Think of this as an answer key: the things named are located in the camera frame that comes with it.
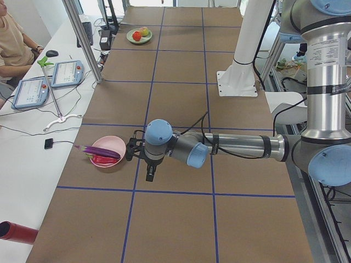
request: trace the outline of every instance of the red bell pepper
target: red bell pepper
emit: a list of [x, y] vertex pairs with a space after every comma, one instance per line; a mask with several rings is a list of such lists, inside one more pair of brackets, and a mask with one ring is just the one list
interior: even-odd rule
[[133, 39], [134, 39], [135, 41], [140, 41], [142, 35], [141, 35], [140, 31], [135, 31], [135, 32], [132, 34], [132, 37], [133, 37]]
[[114, 164], [117, 163], [116, 158], [111, 158], [111, 157], [104, 157], [100, 155], [94, 155], [93, 156], [93, 162], [94, 163], [101, 163], [101, 164]]

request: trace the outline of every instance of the white table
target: white table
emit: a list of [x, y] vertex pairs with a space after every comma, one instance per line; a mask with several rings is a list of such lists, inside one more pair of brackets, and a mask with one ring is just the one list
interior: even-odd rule
[[[82, 21], [96, 20], [96, 17], [82, 16]], [[94, 34], [94, 48], [99, 47], [99, 28]], [[50, 62], [82, 60], [85, 72], [90, 68], [84, 57], [83, 50], [76, 47], [76, 35], [69, 20], [65, 21], [57, 33], [42, 52], [42, 58], [47, 50], [54, 49], [59, 56], [49, 58]], [[100, 52], [93, 50], [95, 58]], [[53, 66], [47, 70], [52, 75]], [[25, 79], [43, 76], [43, 72], [37, 63], [31, 67]], [[90, 99], [93, 95], [95, 79], [90, 73], [84, 82], [78, 87], [82, 99], [78, 102], [72, 113], [83, 115], [86, 112]], [[58, 99], [73, 87], [56, 89], [55, 97]], [[79, 99], [74, 90], [58, 99], [58, 105], [63, 115], [66, 115]], [[46, 104], [52, 102], [49, 96]], [[16, 112], [10, 108], [7, 102], [0, 111], [0, 115]], [[56, 114], [53, 103], [41, 108]], [[21, 130], [30, 134], [45, 134], [43, 129], [57, 117], [50, 112], [31, 110], [14, 115], [0, 117], [0, 125]], [[72, 144], [62, 142], [54, 144], [52, 149], [44, 150], [44, 141], [53, 138], [54, 141], [74, 141], [78, 129], [50, 133], [54, 130], [63, 130], [71, 127], [80, 127], [81, 118], [69, 118], [65, 123], [55, 124], [50, 127], [46, 135], [29, 136], [6, 128], [0, 128], [0, 222], [11, 221], [17, 224], [39, 229], [50, 200], [55, 191], [61, 172], [72, 148]], [[26, 261], [32, 246], [0, 240], [1, 263], [23, 263]]]

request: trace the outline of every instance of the metal frame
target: metal frame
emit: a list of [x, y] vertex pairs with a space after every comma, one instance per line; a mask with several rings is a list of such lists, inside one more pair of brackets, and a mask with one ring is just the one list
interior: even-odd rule
[[64, 6], [65, 6], [67, 15], [68, 15], [68, 17], [69, 17], [69, 19], [71, 21], [73, 30], [75, 31], [76, 36], [77, 36], [77, 38], [78, 38], [78, 40], [79, 40], [79, 42], [80, 42], [80, 44], [82, 46], [84, 55], [85, 55], [85, 57], [86, 57], [86, 59], [88, 61], [90, 69], [93, 72], [95, 80], [96, 80], [97, 83], [101, 83], [101, 81], [102, 81], [101, 72], [100, 72], [100, 69], [99, 69], [99, 67], [97, 65], [97, 62], [95, 60], [93, 51], [92, 51], [92, 49], [90, 47], [88, 37], [85, 34], [85, 31], [84, 31], [84, 28], [82, 26], [81, 20], [79, 18], [79, 14], [78, 14], [78, 10], [77, 10], [76, 4], [75, 4], [74, 1], [70, 1], [70, 0], [62, 0], [62, 2], [64, 4]]

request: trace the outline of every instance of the apple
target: apple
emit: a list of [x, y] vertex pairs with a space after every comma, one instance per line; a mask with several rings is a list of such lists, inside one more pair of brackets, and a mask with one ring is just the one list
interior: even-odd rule
[[149, 34], [149, 29], [146, 26], [141, 27], [139, 31], [143, 37], [146, 37]]
[[140, 41], [141, 40], [141, 33], [140, 31], [135, 31], [133, 34], [132, 34], [132, 37], [135, 41]]

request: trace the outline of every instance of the white stand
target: white stand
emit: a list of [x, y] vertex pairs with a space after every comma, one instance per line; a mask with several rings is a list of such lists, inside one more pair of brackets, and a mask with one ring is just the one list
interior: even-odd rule
[[49, 130], [49, 128], [50, 128], [53, 124], [55, 124], [55, 123], [63, 123], [63, 122], [65, 122], [68, 118], [71, 118], [71, 117], [82, 118], [83, 115], [78, 115], [78, 114], [69, 114], [69, 115], [63, 116], [63, 114], [62, 114], [61, 111], [60, 111], [59, 105], [57, 104], [57, 101], [56, 101], [56, 98], [55, 98], [55, 95], [54, 95], [54, 92], [53, 92], [53, 88], [51, 87], [50, 79], [48, 78], [48, 75], [46, 74], [45, 68], [44, 68], [44, 66], [42, 66], [42, 65], [41, 65], [41, 68], [42, 68], [42, 70], [43, 70], [43, 73], [44, 73], [46, 82], [48, 83], [49, 92], [50, 92], [51, 96], [53, 97], [53, 102], [54, 102], [55, 108], [56, 108], [56, 110], [57, 110], [57, 115], [59, 116], [59, 118], [58, 118], [56, 121], [50, 122], [50, 123], [43, 129], [43, 131], [47, 132], [47, 131]]
[[219, 96], [257, 97], [251, 62], [256, 54], [273, 3], [274, 0], [250, 0], [248, 2], [235, 49], [235, 60], [226, 71], [217, 72]]

